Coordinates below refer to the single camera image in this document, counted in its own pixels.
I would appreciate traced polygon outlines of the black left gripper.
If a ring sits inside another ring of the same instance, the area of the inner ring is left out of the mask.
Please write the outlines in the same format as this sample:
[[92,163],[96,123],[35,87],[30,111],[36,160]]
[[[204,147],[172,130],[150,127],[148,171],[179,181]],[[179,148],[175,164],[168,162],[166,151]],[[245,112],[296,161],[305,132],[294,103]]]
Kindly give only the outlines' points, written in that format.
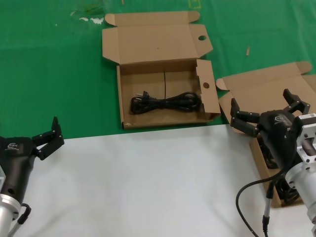
[[45,160],[64,145],[61,126],[54,117],[51,130],[32,139],[0,138],[0,166],[5,174],[1,194],[23,201],[35,157]]

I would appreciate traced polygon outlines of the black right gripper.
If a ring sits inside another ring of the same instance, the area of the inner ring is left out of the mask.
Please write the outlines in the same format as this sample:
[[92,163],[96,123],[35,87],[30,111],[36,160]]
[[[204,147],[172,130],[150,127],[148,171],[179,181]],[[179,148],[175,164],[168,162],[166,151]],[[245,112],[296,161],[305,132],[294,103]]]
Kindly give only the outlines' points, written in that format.
[[283,92],[288,106],[283,110],[264,112],[261,115],[254,112],[241,111],[235,98],[231,100],[230,126],[249,136],[257,136],[260,132],[264,144],[268,147],[279,169],[284,170],[300,163],[296,152],[295,132],[288,132],[295,116],[300,111],[303,115],[309,113],[310,105],[292,94],[288,89]]

